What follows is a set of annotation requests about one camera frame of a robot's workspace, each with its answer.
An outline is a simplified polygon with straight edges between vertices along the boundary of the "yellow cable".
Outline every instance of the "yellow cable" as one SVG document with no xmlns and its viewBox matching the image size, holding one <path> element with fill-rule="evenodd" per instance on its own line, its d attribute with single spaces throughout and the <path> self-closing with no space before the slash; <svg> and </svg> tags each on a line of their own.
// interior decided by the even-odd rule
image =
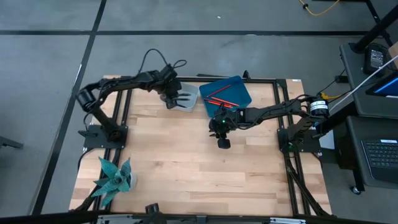
<svg viewBox="0 0 398 224">
<path fill-rule="evenodd" d="M 333 99 L 336 99 L 336 98 L 339 98 L 341 95 L 338 95 L 338 96 L 328 96 L 328 95 L 326 95 L 324 92 L 321 92 L 321 98 L 322 99 L 324 99 L 324 100 L 333 100 Z"/>
<path fill-rule="evenodd" d="M 320 16 L 320 15 L 324 14 L 325 12 L 329 11 L 330 9 L 332 9 L 333 6 L 335 6 L 338 2 L 340 2 L 340 0 L 337 0 L 337 1 L 336 1 L 334 4 L 332 4 L 327 10 L 325 10 L 325 11 L 323 11 L 323 12 L 321 12 L 321 13 L 318 13 L 318 14 L 315 14 L 315 13 L 311 12 L 311 10 L 308 8 L 308 6 L 305 7 L 305 9 L 306 9 L 311 15 L 313 15 L 313 16 Z"/>
</svg>

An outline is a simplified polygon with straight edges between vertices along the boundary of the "green leaf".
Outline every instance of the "green leaf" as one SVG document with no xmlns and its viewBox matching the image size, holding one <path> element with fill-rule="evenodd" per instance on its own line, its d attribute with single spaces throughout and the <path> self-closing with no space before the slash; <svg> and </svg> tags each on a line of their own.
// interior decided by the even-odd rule
<svg viewBox="0 0 398 224">
<path fill-rule="evenodd" d="M 100 196 L 105 194 L 106 192 L 111 192 L 118 188 L 117 184 L 112 183 L 112 181 L 107 182 L 102 188 L 98 189 L 96 192 L 93 193 L 92 197 Z"/>
<path fill-rule="evenodd" d="M 122 168 L 120 169 L 123 176 L 128 177 L 131 173 L 131 166 L 130 166 L 130 158 L 123 163 Z"/>
<path fill-rule="evenodd" d="M 99 160 L 101 161 L 101 168 L 104 171 L 104 173 L 110 179 L 113 179 L 115 173 L 118 171 L 118 168 L 112 162 L 107 161 L 106 159 L 99 157 Z"/>
<path fill-rule="evenodd" d="M 108 177 L 102 178 L 100 180 L 94 180 L 94 183 L 96 183 L 98 186 L 102 187 L 104 186 L 110 179 Z"/>
<path fill-rule="evenodd" d="M 118 170 L 114 175 L 113 182 L 119 185 L 123 182 L 124 179 L 125 177 L 123 177 L 122 174 L 120 173 L 120 170 Z"/>
<path fill-rule="evenodd" d="M 127 181 L 127 183 L 129 184 L 129 187 L 131 188 L 131 175 L 129 175 L 129 176 L 126 178 L 126 181 Z"/>
<path fill-rule="evenodd" d="M 107 205 L 108 203 L 110 203 L 110 201 L 112 201 L 112 199 L 115 197 L 115 195 L 119 192 L 119 190 L 113 190 L 111 192 L 108 192 L 106 194 L 106 196 L 104 197 L 104 199 L 102 199 L 101 202 L 101 207 L 104 207 L 105 205 Z"/>
<path fill-rule="evenodd" d="M 118 190 L 120 190 L 121 192 L 128 192 L 130 190 L 130 186 L 127 183 L 126 179 L 124 179 L 123 182 L 119 184 Z"/>
</svg>

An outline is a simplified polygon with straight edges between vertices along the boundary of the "gray floor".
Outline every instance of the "gray floor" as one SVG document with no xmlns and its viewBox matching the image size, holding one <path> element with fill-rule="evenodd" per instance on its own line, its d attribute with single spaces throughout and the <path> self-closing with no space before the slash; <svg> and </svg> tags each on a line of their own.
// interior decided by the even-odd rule
<svg viewBox="0 0 398 224">
<path fill-rule="evenodd" d="M 380 16 L 397 1 L 373 1 Z M 2 29 L 91 30 L 100 0 L 0 0 Z M 330 2 L 311 2 L 321 11 Z M 100 30 L 369 30 L 374 20 L 364 3 L 341 2 L 322 17 L 312 17 L 291 0 L 247 1 L 108 1 Z M 388 30 L 398 41 L 398 23 Z M 0 153 L 0 217 L 25 215 L 55 137 L 88 36 L 0 35 L 0 135 L 25 143 Z M 181 76 L 197 73 L 252 77 L 299 78 L 305 92 L 315 94 L 338 75 L 343 64 L 339 45 L 358 37 L 259 36 L 97 36 L 83 85 L 106 74 L 133 75 L 149 48 L 161 50 L 169 62 L 188 60 Z M 160 69 L 150 55 L 146 69 Z M 348 90 L 333 85 L 330 95 Z M 72 114 L 45 213 L 64 212 L 72 195 L 81 154 L 83 112 Z M 324 176 L 333 213 L 343 218 L 394 223 L 398 190 L 367 187 L 353 195 L 350 172 L 325 165 Z"/>
</svg>

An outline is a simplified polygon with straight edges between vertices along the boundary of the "wooden table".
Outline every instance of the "wooden table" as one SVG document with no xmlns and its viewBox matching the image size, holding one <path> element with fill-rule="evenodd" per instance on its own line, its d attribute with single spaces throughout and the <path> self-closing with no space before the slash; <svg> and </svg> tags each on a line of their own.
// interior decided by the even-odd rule
<svg viewBox="0 0 398 224">
<path fill-rule="evenodd" d="M 300 80 L 287 80 L 287 85 L 290 99 L 303 93 Z M 249 83 L 246 88 L 252 98 L 250 107 L 275 104 L 272 85 Z M 115 99 L 113 93 L 102 106 L 109 117 Z M 219 149 L 216 139 L 209 137 L 208 123 L 201 98 L 192 113 L 185 113 L 166 109 L 154 91 L 133 90 L 129 134 L 120 165 L 131 158 L 137 187 L 117 194 L 111 211 L 144 213 L 146 205 L 157 202 L 161 212 L 172 214 L 291 216 L 287 175 L 278 150 L 277 119 L 229 133 L 231 148 L 227 150 Z M 103 155 L 104 149 L 95 149 L 83 158 L 70 208 L 79 206 L 95 187 L 93 181 L 101 169 L 98 156 Z M 309 153 L 300 155 L 306 186 L 330 213 L 319 161 Z M 302 212 L 299 192 L 296 186 Z"/>
</svg>

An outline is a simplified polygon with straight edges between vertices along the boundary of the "red pencil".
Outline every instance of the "red pencil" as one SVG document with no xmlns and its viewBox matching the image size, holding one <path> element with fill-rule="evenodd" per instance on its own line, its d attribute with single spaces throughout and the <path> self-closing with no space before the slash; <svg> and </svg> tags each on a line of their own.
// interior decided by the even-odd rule
<svg viewBox="0 0 398 224">
<path fill-rule="evenodd" d="M 221 101 L 221 102 L 224 102 L 224 103 L 229 103 L 229 104 L 234 105 L 234 106 L 239 106 L 239 105 L 237 105 L 236 103 L 231 103 L 231 102 L 228 102 L 228 101 L 226 101 L 226 100 L 222 100 L 222 99 L 215 98 L 215 97 L 211 97 L 211 98 L 212 98 L 212 99 L 215 99 L 215 100 L 218 100 L 218 101 Z"/>
<path fill-rule="evenodd" d="M 214 104 L 214 105 L 221 105 L 221 103 L 215 102 L 215 101 L 213 101 L 213 100 L 209 100 L 209 99 L 205 99 L 205 100 L 206 100 L 207 102 L 211 103 L 211 104 Z M 226 104 L 224 104 L 224 107 L 226 107 L 226 108 L 232 108 L 231 105 L 226 105 Z"/>
<path fill-rule="evenodd" d="M 230 87 L 230 86 L 231 86 L 231 85 L 224 86 L 223 88 L 220 88 L 219 90 L 215 91 L 214 93 L 210 93 L 210 94 L 207 95 L 206 97 L 213 96 L 214 94 L 219 93 L 219 92 L 225 90 L 226 88 L 228 88 L 228 87 Z"/>
</svg>

